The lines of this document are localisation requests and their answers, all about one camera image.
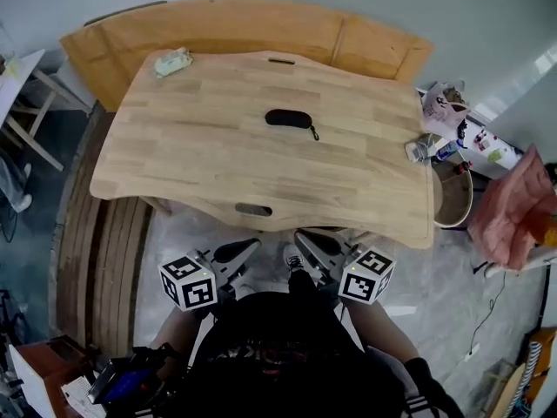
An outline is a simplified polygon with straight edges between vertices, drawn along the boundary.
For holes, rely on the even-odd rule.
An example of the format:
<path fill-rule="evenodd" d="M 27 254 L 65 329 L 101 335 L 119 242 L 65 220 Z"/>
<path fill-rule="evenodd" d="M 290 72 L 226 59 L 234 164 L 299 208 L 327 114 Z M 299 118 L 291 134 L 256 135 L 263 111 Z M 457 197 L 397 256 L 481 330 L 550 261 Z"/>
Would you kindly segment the person's black shirt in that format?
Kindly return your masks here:
<path fill-rule="evenodd" d="M 171 418 L 464 418 L 420 358 L 359 348 L 336 314 L 244 297 L 202 339 Z"/>

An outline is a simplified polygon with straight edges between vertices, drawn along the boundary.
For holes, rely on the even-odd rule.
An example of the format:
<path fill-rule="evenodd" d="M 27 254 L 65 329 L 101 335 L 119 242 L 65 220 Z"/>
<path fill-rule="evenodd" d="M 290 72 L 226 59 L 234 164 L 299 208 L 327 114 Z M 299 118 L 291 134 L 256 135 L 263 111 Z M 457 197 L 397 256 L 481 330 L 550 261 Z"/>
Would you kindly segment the light wooden frame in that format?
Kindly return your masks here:
<path fill-rule="evenodd" d="M 502 385 L 494 404 L 487 408 L 486 418 L 534 418 L 534 401 L 550 370 L 557 367 L 552 356 L 557 344 L 557 327 L 541 328 L 527 343 L 526 357 L 518 366 L 511 366 L 508 377 L 491 374 Z"/>

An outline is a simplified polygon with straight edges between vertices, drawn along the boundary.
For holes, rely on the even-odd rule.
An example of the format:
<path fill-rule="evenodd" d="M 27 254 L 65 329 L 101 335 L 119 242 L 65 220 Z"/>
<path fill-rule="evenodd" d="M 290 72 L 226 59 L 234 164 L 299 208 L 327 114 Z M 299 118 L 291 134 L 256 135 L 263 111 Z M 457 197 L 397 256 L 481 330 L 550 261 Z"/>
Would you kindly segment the brown cabinet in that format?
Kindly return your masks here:
<path fill-rule="evenodd" d="M 10 359 L 23 397 L 41 418 L 78 418 L 62 386 L 82 374 L 82 366 L 101 354 L 98 347 L 81 347 L 67 335 L 20 346 L 9 345 Z"/>

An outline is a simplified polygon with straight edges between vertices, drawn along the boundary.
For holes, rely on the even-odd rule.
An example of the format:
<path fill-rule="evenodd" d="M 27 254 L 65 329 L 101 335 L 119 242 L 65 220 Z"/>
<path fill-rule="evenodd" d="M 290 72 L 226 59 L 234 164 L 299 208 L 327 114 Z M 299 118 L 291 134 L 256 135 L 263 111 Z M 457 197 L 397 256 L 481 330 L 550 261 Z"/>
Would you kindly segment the brown wooden slat boards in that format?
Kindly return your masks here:
<path fill-rule="evenodd" d="M 91 116 L 65 181 L 52 241 L 50 326 L 107 357 L 133 345 L 138 279 L 152 208 L 90 194 L 113 114 Z"/>

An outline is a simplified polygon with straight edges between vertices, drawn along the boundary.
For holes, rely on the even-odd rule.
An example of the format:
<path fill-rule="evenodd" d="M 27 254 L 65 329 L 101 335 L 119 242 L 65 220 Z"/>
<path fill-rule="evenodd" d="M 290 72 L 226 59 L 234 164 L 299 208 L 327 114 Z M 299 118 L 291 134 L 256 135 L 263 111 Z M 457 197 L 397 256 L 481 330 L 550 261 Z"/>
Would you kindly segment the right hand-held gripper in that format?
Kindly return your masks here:
<path fill-rule="evenodd" d="M 320 228 L 299 228 L 297 248 L 324 283 L 339 283 L 338 296 L 371 305 L 388 288 L 396 260 L 375 247 L 362 244 L 348 251 L 338 233 Z"/>

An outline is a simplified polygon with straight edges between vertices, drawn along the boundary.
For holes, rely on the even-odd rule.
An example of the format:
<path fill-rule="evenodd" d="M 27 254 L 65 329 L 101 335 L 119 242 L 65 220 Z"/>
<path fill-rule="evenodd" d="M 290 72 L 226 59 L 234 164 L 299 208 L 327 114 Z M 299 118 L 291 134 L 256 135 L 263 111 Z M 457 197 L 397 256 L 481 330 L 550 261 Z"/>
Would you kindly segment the white plastic bag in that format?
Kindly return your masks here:
<path fill-rule="evenodd" d="M 463 98 L 466 84 L 463 80 L 436 82 L 422 98 L 425 127 L 446 139 L 456 139 L 459 125 L 470 112 Z"/>

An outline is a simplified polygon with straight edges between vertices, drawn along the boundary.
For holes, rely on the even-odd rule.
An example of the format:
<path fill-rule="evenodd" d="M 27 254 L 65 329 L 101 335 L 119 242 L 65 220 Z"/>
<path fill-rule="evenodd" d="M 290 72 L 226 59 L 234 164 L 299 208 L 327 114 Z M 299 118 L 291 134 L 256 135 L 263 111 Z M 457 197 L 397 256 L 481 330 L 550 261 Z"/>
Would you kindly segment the large brown cardboard sheet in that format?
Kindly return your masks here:
<path fill-rule="evenodd" d="M 115 112 L 145 59 L 192 53 L 278 51 L 344 71 L 411 83 L 431 41 L 356 13 L 286 0 L 184 0 L 117 13 L 61 38 L 94 98 Z"/>

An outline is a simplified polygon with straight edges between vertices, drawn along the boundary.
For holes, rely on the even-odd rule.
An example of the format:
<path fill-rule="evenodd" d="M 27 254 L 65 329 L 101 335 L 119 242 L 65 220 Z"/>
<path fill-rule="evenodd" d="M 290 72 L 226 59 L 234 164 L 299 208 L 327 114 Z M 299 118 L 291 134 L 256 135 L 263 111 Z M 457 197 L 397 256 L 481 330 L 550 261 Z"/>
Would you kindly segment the pink cloth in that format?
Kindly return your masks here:
<path fill-rule="evenodd" d="M 536 147 L 530 145 L 504 177 L 489 182 L 467 231 L 485 261 L 520 271 L 536 244 L 531 234 L 534 216 L 554 211 L 557 192 Z"/>

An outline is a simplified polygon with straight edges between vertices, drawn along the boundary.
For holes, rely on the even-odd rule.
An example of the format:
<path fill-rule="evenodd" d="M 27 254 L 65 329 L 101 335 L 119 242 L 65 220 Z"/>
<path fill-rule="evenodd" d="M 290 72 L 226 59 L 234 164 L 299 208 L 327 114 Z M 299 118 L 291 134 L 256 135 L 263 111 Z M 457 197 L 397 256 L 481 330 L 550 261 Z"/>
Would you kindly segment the person's right forearm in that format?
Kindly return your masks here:
<path fill-rule="evenodd" d="M 343 304 L 365 347 L 375 347 L 403 364 L 419 358 L 417 348 L 378 302 L 365 304 L 344 299 Z"/>

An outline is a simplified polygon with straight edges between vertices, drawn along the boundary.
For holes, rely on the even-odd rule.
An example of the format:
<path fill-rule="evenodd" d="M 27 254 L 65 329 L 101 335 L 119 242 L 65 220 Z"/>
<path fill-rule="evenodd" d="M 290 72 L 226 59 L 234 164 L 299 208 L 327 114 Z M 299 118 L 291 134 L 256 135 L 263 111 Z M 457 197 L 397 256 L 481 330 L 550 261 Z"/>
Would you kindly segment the grey white packet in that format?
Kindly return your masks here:
<path fill-rule="evenodd" d="M 434 133 L 426 133 L 421 137 L 405 144 L 405 152 L 410 162 L 424 163 L 430 160 L 438 151 L 437 143 L 440 137 Z"/>

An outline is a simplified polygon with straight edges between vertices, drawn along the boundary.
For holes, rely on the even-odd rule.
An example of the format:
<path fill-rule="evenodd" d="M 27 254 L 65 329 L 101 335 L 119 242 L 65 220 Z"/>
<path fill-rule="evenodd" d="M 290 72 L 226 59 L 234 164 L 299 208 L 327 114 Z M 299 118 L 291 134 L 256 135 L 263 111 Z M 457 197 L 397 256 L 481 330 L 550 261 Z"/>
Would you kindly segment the black zippered pouch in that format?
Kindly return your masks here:
<path fill-rule="evenodd" d="M 313 126 L 312 117 L 302 111 L 273 109 L 265 114 L 265 122 L 272 126 L 284 126 L 309 130 L 315 141 L 320 140 L 320 137 Z"/>

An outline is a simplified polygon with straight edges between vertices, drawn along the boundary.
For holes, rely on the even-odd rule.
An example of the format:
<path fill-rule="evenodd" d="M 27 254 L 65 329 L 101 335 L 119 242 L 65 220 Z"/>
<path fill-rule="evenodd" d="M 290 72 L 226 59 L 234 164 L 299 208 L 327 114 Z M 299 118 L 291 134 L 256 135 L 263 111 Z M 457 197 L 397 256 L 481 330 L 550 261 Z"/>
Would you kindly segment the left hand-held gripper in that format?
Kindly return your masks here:
<path fill-rule="evenodd" d="M 233 282 L 250 266 L 260 248 L 256 238 L 231 242 L 215 251 L 192 249 L 158 265 L 164 293 L 182 311 L 212 307 L 236 300 Z"/>

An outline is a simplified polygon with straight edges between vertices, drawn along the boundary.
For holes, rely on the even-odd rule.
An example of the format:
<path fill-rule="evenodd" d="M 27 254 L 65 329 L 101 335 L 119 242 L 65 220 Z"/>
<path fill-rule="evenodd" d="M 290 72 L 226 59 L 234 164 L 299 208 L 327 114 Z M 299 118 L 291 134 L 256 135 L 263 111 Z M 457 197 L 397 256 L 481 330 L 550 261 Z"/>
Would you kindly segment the white table at left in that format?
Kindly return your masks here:
<path fill-rule="evenodd" d="M 72 109 L 80 110 L 86 115 L 89 115 L 92 109 L 62 84 L 39 70 L 38 65 L 44 54 L 45 50 L 40 50 L 25 57 L 12 57 L 5 65 L 4 73 L 0 76 L 0 132 L 19 148 L 26 144 L 54 169 L 62 172 L 64 166 L 35 139 L 44 117 L 57 98 L 63 99 Z M 48 89 L 46 99 L 39 108 L 17 102 L 21 90 L 30 78 L 35 78 Z M 21 126 L 12 113 L 32 115 L 30 127 Z"/>

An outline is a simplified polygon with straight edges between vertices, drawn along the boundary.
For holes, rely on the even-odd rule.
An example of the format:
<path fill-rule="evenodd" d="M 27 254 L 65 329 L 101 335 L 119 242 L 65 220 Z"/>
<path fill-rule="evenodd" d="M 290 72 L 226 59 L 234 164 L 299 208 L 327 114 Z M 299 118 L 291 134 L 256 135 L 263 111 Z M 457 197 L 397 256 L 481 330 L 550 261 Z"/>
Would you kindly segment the person's black trouser leg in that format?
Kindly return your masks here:
<path fill-rule="evenodd" d="M 312 277 L 304 269 L 295 269 L 290 273 L 288 289 L 289 294 L 300 304 L 316 306 L 330 303 L 330 296 L 316 287 Z"/>

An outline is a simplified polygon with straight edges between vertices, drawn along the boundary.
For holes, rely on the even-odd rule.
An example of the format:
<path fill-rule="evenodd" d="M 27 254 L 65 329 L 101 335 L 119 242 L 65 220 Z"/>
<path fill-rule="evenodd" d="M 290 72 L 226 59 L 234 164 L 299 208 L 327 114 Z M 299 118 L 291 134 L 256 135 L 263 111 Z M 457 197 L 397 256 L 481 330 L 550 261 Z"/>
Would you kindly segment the orange cushion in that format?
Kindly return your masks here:
<path fill-rule="evenodd" d="M 537 244 L 557 247 L 557 211 L 536 214 L 531 234 Z"/>

